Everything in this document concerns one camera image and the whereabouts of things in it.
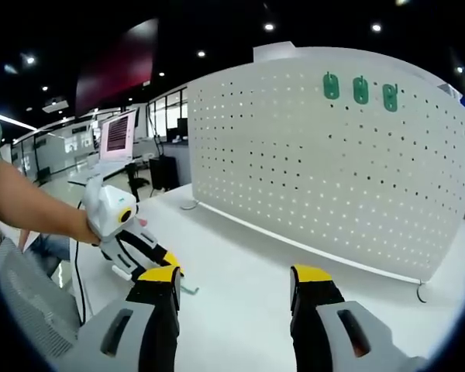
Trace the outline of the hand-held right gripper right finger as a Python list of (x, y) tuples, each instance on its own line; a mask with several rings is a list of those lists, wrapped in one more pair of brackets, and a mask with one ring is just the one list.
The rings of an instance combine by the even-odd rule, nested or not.
[(320, 268), (291, 267), (290, 331), (298, 371), (395, 370), (391, 330)]

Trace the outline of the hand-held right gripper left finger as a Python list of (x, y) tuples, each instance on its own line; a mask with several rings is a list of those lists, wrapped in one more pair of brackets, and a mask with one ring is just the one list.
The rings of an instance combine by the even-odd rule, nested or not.
[(79, 332), (77, 371), (173, 371), (179, 336), (181, 269), (141, 274), (126, 298), (106, 306)]

